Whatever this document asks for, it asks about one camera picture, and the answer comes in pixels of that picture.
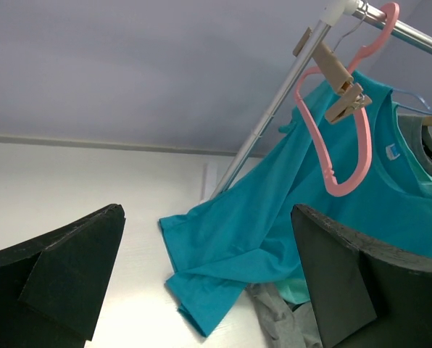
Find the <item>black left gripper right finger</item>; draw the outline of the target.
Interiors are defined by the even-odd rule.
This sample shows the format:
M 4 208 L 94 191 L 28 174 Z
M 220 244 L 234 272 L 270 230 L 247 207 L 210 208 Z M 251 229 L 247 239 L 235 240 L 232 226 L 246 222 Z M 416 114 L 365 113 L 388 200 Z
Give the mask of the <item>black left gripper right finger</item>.
M 304 204 L 291 223 L 324 347 L 432 347 L 432 259 Z

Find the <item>light blue wire hanger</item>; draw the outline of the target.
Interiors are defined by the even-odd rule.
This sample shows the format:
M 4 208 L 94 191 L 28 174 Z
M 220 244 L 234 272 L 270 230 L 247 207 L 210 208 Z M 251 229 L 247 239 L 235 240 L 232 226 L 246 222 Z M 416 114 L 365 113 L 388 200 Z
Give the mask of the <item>light blue wire hanger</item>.
M 397 97 L 397 105 L 402 109 L 422 114 L 431 112 L 431 107 L 421 95 L 401 88 L 393 88 L 393 93 Z

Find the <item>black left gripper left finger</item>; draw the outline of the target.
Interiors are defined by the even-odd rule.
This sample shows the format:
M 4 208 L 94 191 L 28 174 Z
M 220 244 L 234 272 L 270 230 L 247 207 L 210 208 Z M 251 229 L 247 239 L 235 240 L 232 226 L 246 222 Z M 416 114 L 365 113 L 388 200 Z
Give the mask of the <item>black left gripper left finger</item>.
M 125 227 L 110 204 L 0 250 L 0 347 L 92 340 Z

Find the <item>teal blue t shirt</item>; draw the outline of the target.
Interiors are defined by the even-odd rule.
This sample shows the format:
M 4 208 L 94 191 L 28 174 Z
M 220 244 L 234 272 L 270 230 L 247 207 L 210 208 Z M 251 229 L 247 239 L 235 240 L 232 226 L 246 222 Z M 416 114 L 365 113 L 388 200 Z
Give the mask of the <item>teal blue t shirt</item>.
M 387 96 L 395 102 L 392 87 L 360 72 L 353 76 L 371 104 Z M 159 220 L 174 270 L 166 286 L 179 301 L 180 314 L 202 336 L 214 331 L 250 283 L 274 283 L 296 304 L 310 298 L 289 196 L 314 145 L 297 109 L 281 132 L 277 146 L 229 190 L 184 215 Z

